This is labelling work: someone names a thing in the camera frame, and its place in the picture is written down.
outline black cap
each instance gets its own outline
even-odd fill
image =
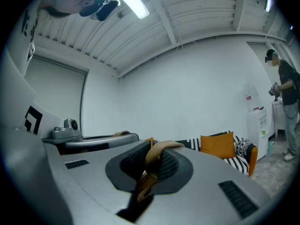
[[[101,6],[103,6],[105,0],[94,0],[94,4],[88,7],[85,7],[83,11],[79,14],[81,17],[87,17],[93,13],[95,13]]]
[[[275,50],[269,49],[269,50],[267,51],[266,57],[264,58],[264,61],[265,61],[265,62],[271,61],[271,60],[272,60],[272,55],[273,55],[274,52],[275,52]]]

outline white water dispenser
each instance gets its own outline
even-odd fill
[[[257,160],[259,160],[265,156],[268,151],[269,128],[266,109],[262,107],[257,111],[249,112],[247,120],[249,140],[257,146]]]

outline tan strap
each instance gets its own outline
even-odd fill
[[[147,153],[145,159],[146,171],[150,173],[153,170],[152,167],[155,166],[155,164],[160,159],[161,154],[165,149],[176,148],[176,147],[184,147],[184,145],[182,143],[174,142],[174,141],[164,141],[164,142],[156,143]]]
[[[129,131],[122,131],[122,132],[115,133],[112,136],[117,137],[117,136],[122,136],[122,135],[126,135],[126,134],[130,134],[130,132]]]

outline white sneaker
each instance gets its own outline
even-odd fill
[[[286,150],[284,150],[283,154],[284,155],[288,155],[290,153],[290,150],[287,148]]]
[[[293,160],[294,158],[296,158],[296,156],[292,155],[291,153],[285,155],[285,157],[283,158],[284,161],[288,162]]]

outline person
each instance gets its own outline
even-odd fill
[[[298,116],[298,95],[293,80],[296,77],[295,70],[290,64],[279,59],[277,52],[269,49],[266,54],[266,62],[270,65],[279,66],[278,73],[281,85],[270,90],[270,93],[275,95],[282,93],[282,102],[285,112],[285,136],[288,143],[288,148],[284,151],[284,161],[291,161],[297,157],[298,145],[296,140],[296,125]]]
[[[45,137],[54,127],[64,127],[62,118],[34,103],[36,93],[24,79],[35,51],[38,14],[45,10],[56,18],[70,14],[86,17],[98,13],[104,3],[105,0],[33,0],[29,4],[15,24],[0,58],[0,126],[24,128]]]

